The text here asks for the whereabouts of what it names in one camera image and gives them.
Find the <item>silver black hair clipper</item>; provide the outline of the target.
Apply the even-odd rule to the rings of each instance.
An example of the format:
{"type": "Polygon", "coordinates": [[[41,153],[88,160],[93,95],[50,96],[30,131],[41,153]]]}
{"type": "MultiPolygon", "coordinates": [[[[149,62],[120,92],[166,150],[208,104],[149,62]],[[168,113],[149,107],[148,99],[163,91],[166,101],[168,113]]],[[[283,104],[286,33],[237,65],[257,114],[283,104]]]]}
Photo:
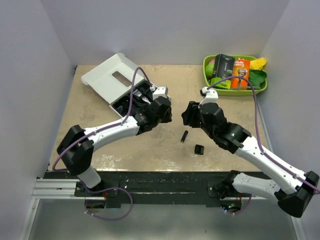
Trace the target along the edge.
{"type": "Polygon", "coordinates": [[[151,104],[150,100],[145,95],[143,95],[139,90],[135,90],[133,92],[133,95],[136,96],[138,99],[142,100],[143,102],[149,105],[151,104]]]}

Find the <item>black cylindrical battery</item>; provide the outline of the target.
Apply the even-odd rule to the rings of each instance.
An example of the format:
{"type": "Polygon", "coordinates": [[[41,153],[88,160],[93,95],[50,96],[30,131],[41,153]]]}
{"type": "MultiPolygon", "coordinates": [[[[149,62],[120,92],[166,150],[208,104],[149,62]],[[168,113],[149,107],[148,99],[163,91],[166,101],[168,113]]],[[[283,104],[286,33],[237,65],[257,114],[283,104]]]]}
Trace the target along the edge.
{"type": "Polygon", "coordinates": [[[181,143],[184,143],[184,142],[185,142],[188,133],[189,133],[188,130],[185,130],[185,131],[184,131],[184,133],[183,133],[183,135],[182,135],[182,137],[181,137],[181,140],[180,140],[181,143]]]}

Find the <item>black comb attachment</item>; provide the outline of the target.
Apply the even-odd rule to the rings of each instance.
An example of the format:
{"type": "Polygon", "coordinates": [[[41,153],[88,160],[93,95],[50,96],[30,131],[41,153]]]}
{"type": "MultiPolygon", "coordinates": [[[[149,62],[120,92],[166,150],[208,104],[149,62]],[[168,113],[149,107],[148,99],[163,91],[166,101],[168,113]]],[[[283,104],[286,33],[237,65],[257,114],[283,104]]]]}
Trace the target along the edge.
{"type": "Polygon", "coordinates": [[[194,153],[196,155],[203,155],[205,147],[203,145],[196,144],[194,147],[194,153]]]}

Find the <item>white clipper kit box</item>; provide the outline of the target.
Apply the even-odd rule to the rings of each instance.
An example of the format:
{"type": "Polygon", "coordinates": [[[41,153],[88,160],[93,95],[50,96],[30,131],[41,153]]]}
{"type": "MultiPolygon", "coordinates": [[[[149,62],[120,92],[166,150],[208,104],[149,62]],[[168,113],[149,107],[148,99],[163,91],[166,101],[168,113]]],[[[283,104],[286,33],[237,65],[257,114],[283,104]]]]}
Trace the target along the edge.
{"type": "MultiPolygon", "coordinates": [[[[137,64],[119,52],[84,74],[81,81],[108,102],[119,116],[124,117],[128,113],[131,89],[133,93],[139,90],[151,103],[153,101],[150,87],[155,84],[149,81],[144,71],[135,73],[137,68],[137,64]]],[[[136,109],[138,105],[148,104],[133,95],[132,108],[136,109]]]]}

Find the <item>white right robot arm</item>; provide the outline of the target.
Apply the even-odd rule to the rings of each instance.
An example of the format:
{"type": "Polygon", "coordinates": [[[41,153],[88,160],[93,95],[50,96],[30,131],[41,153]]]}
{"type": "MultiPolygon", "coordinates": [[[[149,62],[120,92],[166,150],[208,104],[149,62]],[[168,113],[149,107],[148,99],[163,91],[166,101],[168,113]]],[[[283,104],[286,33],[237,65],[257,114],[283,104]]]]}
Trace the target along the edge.
{"type": "Polygon", "coordinates": [[[228,122],[216,103],[190,101],[181,116],[185,126],[202,129],[221,149],[250,162],[268,176],[263,179],[232,170],[213,187],[222,198],[250,194],[277,202],[290,216],[302,217],[315,195],[318,174],[295,168],[263,147],[248,130],[228,122]]]}

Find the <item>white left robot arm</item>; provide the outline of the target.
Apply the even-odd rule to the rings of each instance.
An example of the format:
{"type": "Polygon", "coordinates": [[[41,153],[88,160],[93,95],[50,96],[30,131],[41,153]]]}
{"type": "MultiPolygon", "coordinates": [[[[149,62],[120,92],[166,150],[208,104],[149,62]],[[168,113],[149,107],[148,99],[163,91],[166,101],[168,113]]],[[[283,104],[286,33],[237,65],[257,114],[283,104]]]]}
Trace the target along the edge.
{"type": "Polygon", "coordinates": [[[67,171],[78,177],[92,196],[99,196],[104,184],[91,165],[95,151],[123,138],[141,135],[151,131],[160,123],[172,121],[171,101],[158,97],[130,116],[97,127],[81,128],[72,126],[57,148],[58,158],[67,171]]]}

